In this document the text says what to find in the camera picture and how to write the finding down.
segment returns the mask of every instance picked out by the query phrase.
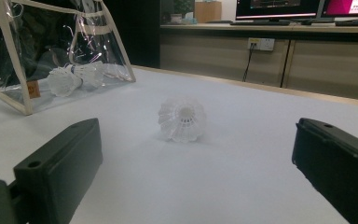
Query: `wooden cabinet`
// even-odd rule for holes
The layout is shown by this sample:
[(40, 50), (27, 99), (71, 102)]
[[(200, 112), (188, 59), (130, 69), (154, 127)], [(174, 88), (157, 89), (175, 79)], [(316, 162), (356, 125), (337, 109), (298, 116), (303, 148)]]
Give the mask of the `wooden cabinet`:
[(196, 2), (194, 11), (197, 22), (220, 21), (222, 19), (221, 2)]
[[(358, 27), (163, 26), (161, 69), (358, 99)], [(275, 38), (250, 55), (248, 38)]]

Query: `electrical outlet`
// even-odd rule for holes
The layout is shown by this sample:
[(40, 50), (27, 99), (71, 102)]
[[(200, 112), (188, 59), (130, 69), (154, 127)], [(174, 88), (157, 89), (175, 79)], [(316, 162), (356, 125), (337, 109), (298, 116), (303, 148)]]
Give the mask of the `electrical outlet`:
[(253, 49), (273, 51), (275, 45), (275, 39), (249, 37), (248, 49), (251, 48), (252, 44), (255, 45)]
[(248, 39), (248, 49), (251, 48), (252, 44), (255, 45), (253, 47), (253, 49), (260, 49), (260, 43), (261, 43), (261, 38), (249, 37), (249, 39)]
[(275, 39), (262, 38), (260, 41), (260, 50), (273, 51), (275, 45)]

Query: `keyboard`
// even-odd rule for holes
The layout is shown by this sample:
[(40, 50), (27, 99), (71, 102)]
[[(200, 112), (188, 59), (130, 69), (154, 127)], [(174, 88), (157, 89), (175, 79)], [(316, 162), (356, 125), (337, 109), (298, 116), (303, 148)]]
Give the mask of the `keyboard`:
[(358, 21), (336, 21), (336, 26), (358, 26)]
[(290, 21), (234, 21), (230, 25), (238, 26), (288, 26)]
[(216, 23), (216, 24), (219, 24), (219, 23), (232, 23), (232, 21), (207, 21), (205, 23)]

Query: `desk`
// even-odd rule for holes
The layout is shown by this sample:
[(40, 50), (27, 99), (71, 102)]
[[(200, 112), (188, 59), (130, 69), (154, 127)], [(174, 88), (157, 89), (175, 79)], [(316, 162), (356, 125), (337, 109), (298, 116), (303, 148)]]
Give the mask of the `desk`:
[(200, 23), (195, 25), (161, 25), (163, 35), (206, 35), (261, 38), (358, 42), (358, 27), (315, 23), (310, 26), (292, 23), (288, 26), (231, 26)]
[[(134, 69), (136, 83), (24, 117), (0, 101), (0, 179), (67, 126), (98, 118), (104, 163), (72, 224), (347, 223), (291, 163), (300, 118), (358, 136), (358, 101)], [(198, 99), (207, 129), (166, 141), (168, 97)]]

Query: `dark background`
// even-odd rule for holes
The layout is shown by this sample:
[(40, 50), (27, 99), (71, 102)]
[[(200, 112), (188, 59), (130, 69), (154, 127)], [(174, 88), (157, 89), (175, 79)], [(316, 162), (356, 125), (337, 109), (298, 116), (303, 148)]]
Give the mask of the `dark background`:
[(105, 0), (104, 3), (131, 64), (159, 68), (159, 0)]

